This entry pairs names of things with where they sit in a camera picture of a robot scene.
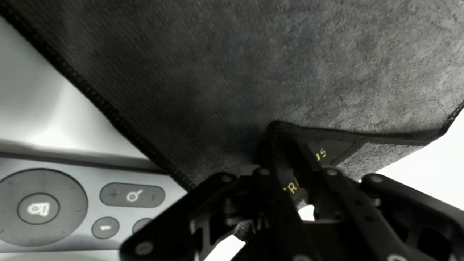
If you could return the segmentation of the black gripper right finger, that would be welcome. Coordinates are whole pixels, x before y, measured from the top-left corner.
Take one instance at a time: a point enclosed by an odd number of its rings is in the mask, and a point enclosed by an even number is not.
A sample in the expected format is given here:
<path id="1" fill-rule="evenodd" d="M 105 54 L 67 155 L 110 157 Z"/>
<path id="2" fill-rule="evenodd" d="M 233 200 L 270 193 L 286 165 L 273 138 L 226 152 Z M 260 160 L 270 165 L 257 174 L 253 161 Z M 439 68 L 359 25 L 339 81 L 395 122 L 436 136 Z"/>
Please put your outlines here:
<path id="1" fill-rule="evenodd" d="M 379 174 L 317 173 L 317 261 L 464 261 L 462 212 Z"/>

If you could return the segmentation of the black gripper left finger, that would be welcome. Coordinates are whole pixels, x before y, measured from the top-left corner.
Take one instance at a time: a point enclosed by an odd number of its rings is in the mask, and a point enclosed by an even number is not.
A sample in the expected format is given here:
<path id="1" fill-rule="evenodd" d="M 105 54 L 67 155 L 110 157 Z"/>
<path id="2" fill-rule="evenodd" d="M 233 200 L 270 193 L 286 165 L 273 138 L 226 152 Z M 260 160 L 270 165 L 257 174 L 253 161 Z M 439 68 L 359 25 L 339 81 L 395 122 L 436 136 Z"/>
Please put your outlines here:
<path id="1" fill-rule="evenodd" d="M 120 261 L 202 261 L 253 218 L 252 177 L 217 173 L 137 229 L 118 248 Z"/>

